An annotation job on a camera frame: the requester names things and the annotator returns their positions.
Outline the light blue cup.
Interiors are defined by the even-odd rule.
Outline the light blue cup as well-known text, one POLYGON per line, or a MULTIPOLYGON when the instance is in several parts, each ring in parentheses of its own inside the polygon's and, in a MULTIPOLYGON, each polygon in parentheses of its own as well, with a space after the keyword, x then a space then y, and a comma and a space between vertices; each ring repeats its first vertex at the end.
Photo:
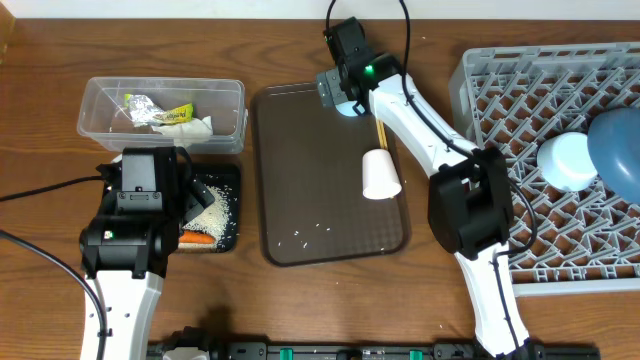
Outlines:
POLYGON ((346 117, 360 117, 369 114, 366 107, 358 101, 346 101, 336 105, 336 110, 346 117))

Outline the white napkin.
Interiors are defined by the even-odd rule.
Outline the white napkin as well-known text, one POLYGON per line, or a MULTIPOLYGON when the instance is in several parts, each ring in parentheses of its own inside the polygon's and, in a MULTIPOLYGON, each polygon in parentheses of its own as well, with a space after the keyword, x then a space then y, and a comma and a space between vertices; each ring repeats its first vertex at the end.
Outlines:
POLYGON ((203 119, 193 118, 190 122, 176 125, 152 126, 152 130, 171 138, 175 146, 187 148, 209 140, 213 134, 212 118, 207 116, 203 119))

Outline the orange carrot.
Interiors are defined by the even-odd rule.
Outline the orange carrot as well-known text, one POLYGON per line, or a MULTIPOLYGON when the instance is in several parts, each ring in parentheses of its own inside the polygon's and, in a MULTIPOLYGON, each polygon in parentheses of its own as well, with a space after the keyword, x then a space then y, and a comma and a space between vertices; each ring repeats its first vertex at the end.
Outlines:
POLYGON ((216 239, 208 234, 185 231, 179 238, 179 244, 213 246, 216 239))

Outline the foil snack wrapper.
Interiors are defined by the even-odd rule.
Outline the foil snack wrapper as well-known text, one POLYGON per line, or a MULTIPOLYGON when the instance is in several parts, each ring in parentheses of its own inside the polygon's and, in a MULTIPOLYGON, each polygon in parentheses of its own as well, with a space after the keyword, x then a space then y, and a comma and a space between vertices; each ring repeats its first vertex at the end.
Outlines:
POLYGON ((161 115, 164 110, 146 95, 125 94, 124 105, 135 127, 158 125, 162 122, 161 115))

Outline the pink cup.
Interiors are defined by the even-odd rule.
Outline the pink cup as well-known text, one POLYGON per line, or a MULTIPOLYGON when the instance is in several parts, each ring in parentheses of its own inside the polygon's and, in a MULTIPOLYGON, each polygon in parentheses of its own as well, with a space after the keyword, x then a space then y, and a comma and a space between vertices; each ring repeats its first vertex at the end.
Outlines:
POLYGON ((398 195, 402 186, 388 150, 373 149, 362 157, 363 196, 384 200, 398 195))

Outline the light blue small bowl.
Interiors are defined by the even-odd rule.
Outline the light blue small bowl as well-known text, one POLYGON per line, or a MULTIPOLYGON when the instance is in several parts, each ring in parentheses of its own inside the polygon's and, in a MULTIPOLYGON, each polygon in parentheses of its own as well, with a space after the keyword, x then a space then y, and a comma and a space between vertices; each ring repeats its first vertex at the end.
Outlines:
POLYGON ((545 141, 537 152, 543 179, 561 191, 582 191, 598 172, 590 158, 587 135, 567 132, 545 141))

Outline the dark blue bowl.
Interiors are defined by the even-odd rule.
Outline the dark blue bowl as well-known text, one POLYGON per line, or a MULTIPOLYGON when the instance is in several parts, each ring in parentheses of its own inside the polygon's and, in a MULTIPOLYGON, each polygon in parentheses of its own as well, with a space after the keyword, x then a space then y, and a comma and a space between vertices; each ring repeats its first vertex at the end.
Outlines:
POLYGON ((639 109, 597 115, 588 131, 588 151, 606 186, 626 202, 639 203, 639 109))

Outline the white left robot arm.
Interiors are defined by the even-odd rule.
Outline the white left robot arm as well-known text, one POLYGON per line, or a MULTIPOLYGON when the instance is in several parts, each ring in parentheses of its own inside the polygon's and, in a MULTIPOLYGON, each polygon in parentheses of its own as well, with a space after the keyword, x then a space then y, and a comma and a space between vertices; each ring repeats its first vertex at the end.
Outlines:
POLYGON ((182 147, 127 148, 98 166, 102 198, 79 238, 84 359, 143 359, 168 258, 185 223, 215 201, 182 147))

